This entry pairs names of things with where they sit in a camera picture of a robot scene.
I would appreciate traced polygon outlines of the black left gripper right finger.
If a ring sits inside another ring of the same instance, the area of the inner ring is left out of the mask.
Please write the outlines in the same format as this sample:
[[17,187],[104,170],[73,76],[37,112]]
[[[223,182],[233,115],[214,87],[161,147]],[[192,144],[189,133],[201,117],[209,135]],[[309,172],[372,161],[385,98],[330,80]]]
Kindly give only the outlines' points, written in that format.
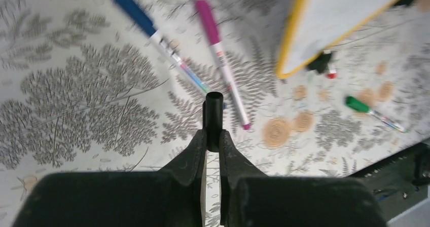
[[362,182],[351,177],[268,176],[219,138],[223,226],[386,226]]

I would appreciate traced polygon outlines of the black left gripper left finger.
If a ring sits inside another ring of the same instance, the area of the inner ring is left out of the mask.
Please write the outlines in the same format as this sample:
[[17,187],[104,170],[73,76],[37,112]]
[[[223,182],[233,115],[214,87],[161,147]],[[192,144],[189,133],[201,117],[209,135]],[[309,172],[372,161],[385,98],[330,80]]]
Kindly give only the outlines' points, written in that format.
[[43,177],[13,226],[203,226],[206,133],[157,171]]

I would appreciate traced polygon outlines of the black marker cap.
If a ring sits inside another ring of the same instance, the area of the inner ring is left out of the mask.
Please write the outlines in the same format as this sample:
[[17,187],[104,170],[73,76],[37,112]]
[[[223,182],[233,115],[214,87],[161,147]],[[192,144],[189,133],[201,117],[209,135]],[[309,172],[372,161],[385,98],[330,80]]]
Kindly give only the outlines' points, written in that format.
[[218,153],[220,133],[223,129],[224,97],[220,92],[209,92],[203,103],[203,129],[207,136],[207,149]]

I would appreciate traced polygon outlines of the yellow framed whiteboard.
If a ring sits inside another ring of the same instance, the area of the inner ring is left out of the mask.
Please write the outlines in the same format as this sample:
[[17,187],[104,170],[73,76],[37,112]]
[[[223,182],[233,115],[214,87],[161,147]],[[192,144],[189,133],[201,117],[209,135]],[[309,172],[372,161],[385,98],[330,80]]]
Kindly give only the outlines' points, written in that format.
[[399,0],[293,0],[276,74],[285,79]]

